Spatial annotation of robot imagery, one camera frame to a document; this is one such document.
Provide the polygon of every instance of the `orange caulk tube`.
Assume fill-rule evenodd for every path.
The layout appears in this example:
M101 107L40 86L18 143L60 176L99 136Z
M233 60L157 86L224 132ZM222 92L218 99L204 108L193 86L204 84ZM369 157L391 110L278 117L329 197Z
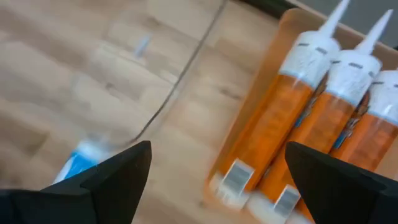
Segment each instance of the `orange caulk tube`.
M343 50L338 54L328 72L326 90L314 103L311 113L292 131L286 142L299 142L329 153L371 86L373 78L380 72L381 62L370 54L391 14L392 11L387 11L354 50ZM264 195L264 200L275 203L274 211L287 218L298 202L300 194L295 189L284 154L285 146L261 181L259 189Z
M371 87L369 110L331 155L375 171L398 136L398 71L383 71Z
M318 31L301 33L279 74L211 181L215 195L240 209L249 198L340 50L332 38L343 0Z

